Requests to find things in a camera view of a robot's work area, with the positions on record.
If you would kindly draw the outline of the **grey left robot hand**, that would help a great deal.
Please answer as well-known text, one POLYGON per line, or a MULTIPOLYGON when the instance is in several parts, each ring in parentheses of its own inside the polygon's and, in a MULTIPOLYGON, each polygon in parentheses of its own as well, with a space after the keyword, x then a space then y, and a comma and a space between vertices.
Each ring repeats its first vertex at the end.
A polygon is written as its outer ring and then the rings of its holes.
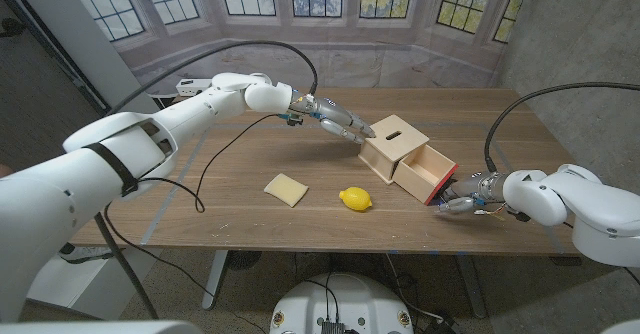
POLYGON ((376 137, 374 130, 364 120, 328 98, 311 94, 300 96, 290 103, 287 113, 315 118, 325 131, 356 144, 363 144, 366 138, 376 137))

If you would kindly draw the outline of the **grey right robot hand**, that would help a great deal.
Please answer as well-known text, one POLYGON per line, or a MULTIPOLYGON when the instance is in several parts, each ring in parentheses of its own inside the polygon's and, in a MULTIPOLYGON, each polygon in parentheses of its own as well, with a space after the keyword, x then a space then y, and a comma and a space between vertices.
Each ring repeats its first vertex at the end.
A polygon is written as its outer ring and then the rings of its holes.
POLYGON ((463 179, 449 178, 437 192, 438 210, 458 213, 486 204, 504 203, 503 186, 507 175, 498 172, 476 172, 463 179))

